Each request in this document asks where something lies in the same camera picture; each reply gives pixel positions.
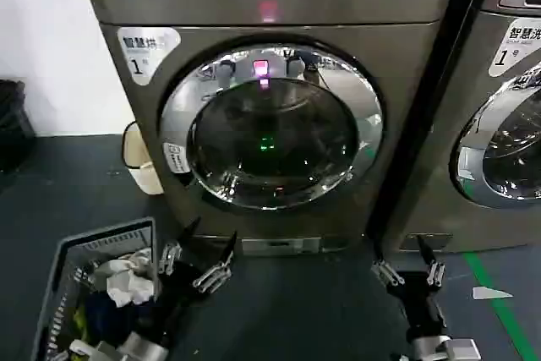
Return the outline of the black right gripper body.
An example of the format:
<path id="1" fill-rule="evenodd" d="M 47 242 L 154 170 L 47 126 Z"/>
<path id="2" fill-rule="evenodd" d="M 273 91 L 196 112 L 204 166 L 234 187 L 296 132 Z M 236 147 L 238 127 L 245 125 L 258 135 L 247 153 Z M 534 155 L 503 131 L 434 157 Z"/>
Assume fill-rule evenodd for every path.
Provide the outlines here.
<path id="1" fill-rule="evenodd" d="M 440 290 L 429 285 L 428 274 L 423 271 L 400 271 L 404 283 L 397 287 L 397 298 L 402 303 L 409 327 L 407 336 L 443 336 L 446 323 L 440 307 L 434 300 Z"/>

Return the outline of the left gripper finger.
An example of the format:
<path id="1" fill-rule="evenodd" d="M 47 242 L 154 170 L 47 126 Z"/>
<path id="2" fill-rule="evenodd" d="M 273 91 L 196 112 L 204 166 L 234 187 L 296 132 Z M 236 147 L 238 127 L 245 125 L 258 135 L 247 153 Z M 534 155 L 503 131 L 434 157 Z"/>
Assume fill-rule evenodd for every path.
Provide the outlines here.
<path id="1" fill-rule="evenodd" d="M 181 260 L 183 246 L 194 236 L 200 221 L 201 217 L 198 216 L 177 237 L 165 243 L 157 266 L 159 274 L 171 275 L 174 272 L 174 264 Z"/>
<path id="2" fill-rule="evenodd" d="M 198 293 L 214 293 L 232 276 L 231 264 L 237 238 L 238 233 L 234 232 L 227 241 L 218 262 L 193 280 L 192 287 Z"/>

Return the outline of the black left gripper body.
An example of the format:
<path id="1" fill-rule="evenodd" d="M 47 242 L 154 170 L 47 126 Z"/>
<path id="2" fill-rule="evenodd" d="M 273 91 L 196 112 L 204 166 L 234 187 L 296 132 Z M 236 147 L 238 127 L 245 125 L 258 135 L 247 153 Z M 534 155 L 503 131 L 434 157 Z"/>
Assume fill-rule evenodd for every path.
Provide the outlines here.
<path id="1" fill-rule="evenodd" d="M 193 264 L 175 260 L 171 274 L 161 277 L 161 295 L 156 301 L 157 342 L 172 347 L 187 308 L 199 298 L 194 281 L 202 271 Z"/>

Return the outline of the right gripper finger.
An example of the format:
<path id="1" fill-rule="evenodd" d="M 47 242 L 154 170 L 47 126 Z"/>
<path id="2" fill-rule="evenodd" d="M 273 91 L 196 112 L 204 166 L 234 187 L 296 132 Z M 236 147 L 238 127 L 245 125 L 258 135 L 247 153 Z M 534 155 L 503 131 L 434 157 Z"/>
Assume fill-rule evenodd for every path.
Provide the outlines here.
<path id="1" fill-rule="evenodd" d="M 428 266 L 428 285 L 430 287 L 441 287 L 445 274 L 445 264 L 436 259 L 434 251 L 421 236 L 417 236 L 417 242 L 424 263 Z"/>
<path id="2" fill-rule="evenodd" d="M 371 238 L 367 233 L 367 244 L 372 249 L 374 260 L 371 265 L 371 271 L 384 286 L 403 286 L 405 280 L 398 272 L 385 260 L 381 244 L 377 239 Z"/>

